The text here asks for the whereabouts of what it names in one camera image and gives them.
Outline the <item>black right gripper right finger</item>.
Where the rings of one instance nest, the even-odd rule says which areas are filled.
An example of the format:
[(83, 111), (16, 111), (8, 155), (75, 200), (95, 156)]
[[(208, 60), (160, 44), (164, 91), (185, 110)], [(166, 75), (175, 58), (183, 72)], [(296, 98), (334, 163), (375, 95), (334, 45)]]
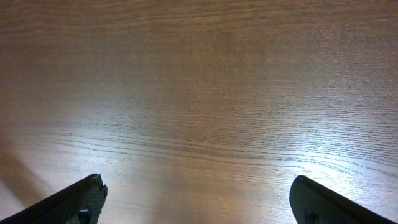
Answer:
[(304, 175), (292, 182), (289, 203), (298, 224), (397, 224)]

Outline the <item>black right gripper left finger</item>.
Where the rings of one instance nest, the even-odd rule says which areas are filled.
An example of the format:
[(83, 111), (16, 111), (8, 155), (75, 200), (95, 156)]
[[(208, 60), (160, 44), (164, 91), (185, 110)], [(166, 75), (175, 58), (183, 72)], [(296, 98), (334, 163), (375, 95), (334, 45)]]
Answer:
[(91, 174), (40, 202), (1, 220), (3, 224), (97, 224), (108, 188)]

